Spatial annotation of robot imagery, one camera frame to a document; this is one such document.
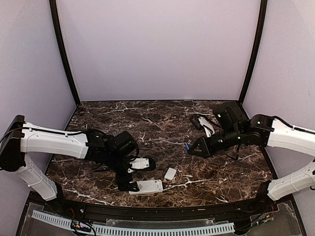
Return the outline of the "white remote control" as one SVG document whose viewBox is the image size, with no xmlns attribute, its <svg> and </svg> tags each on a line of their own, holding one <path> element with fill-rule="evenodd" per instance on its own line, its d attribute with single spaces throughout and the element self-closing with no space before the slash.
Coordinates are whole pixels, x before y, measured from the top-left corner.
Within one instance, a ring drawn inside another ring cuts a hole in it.
<svg viewBox="0 0 315 236">
<path fill-rule="evenodd" d="M 129 191 L 131 195 L 142 195 L 142 194 L 154 194 L 163 191 L 163 184 L 160 179 L 157 180 L 145 180 L 145 181 L 137 181 L 136 182 L 139 191 Z"/>
</svg>

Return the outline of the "white battery cover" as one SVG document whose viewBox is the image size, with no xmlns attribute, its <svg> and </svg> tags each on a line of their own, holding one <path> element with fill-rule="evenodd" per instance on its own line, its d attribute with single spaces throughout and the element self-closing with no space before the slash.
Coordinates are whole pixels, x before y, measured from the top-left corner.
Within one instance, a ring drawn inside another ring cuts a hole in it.
<svg viewBox="0 0 315 236">
<path fill-rule="evenodd" d="M 168 168 L 168 170 L 167 170 L 167 172 L 166 172 L 164 178 L 165 178 L 166 180 L 173 180 L 174 177 L 175 177 L 175 175 L 176 175 L 176 173 L 177 173 L 177 170 L 176 170 L 176 169 Z"/>
</svg>

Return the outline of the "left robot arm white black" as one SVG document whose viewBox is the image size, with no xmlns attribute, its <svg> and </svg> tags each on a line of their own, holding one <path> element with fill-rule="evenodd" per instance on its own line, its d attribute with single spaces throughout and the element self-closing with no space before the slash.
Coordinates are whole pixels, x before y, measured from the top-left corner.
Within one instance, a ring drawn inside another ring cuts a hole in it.
<svg viewBox="0 0 315 236">
<path fill-rule="evenodd" d="M 139 191 L 132 173 L 149 166 L 149 160 L 131 155 L 139 151 L 138 144 L 128 132 L 117 136 L 100 130 L 78 132 L 48 129 L 24 121 L 17 115 L 0 140 L 0 168 L 14 172 L 40 196 L 50 201 L 58 214 L 69 211 L 69 202 L 62 198 L 62 188 L 34 164 L 30 152 L 67 155 L 77 159 L 104 164 L 116 174 L 121 191 Z"/>
</svg>

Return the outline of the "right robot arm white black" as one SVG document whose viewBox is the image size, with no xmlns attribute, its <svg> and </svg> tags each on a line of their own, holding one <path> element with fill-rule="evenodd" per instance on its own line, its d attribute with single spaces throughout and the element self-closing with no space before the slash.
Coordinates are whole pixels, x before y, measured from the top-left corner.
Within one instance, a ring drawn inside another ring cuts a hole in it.
<svg viewBox="0 0 315 236">
<path fill-rule="evenodd" d="M 221 127 L 215 132 L 215 123 L 203 115 L 192 115 L 191 123 L 197 130 L 203 130 L 205 136 L 187 146 L 188 154 L 209 158 L 216 152 L 241 145 L 285 148 L 314 156 L 315 132 L 313 130 L 291 125 L 278 116 L 257 114 L 251 119 L 241 110 L 236 102 L 227 102 L 217 106 L 213 114 Z M 315 163 L 280 179 L 262 183 L 256 198 L 251 203 L 255 213 L 262 213 L 271 201 L 315 186 Z"/>
</svg>

